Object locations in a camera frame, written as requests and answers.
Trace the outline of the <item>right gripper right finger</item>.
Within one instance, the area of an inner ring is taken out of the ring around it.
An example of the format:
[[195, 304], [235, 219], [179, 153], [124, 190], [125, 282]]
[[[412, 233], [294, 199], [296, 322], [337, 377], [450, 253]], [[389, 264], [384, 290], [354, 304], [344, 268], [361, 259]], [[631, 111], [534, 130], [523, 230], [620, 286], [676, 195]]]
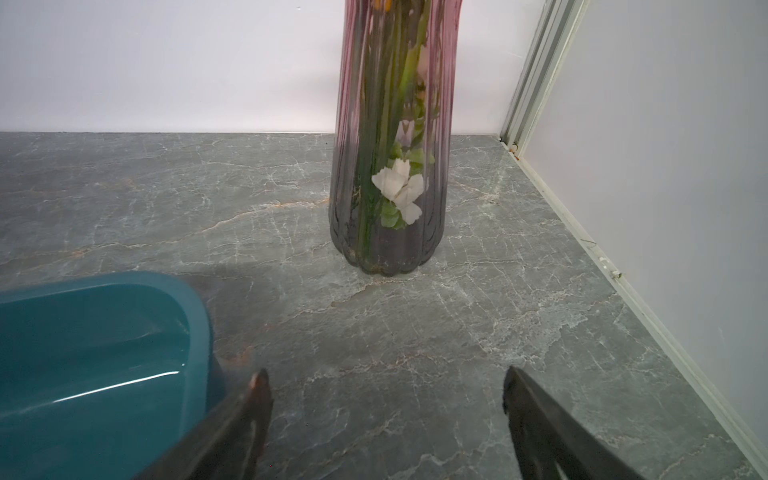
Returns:
[[502, 405], [522, 479], [642, 479], [518, 367], [507, 369]]

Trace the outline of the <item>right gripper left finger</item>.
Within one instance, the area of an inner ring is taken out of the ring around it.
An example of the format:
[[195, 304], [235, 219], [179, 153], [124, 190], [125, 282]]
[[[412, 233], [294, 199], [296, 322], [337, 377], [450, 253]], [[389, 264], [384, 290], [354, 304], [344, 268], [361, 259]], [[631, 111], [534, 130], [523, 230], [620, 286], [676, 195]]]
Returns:
[[274, 407], [264, 368], [139, 472], [137, 479], [254, 479]]

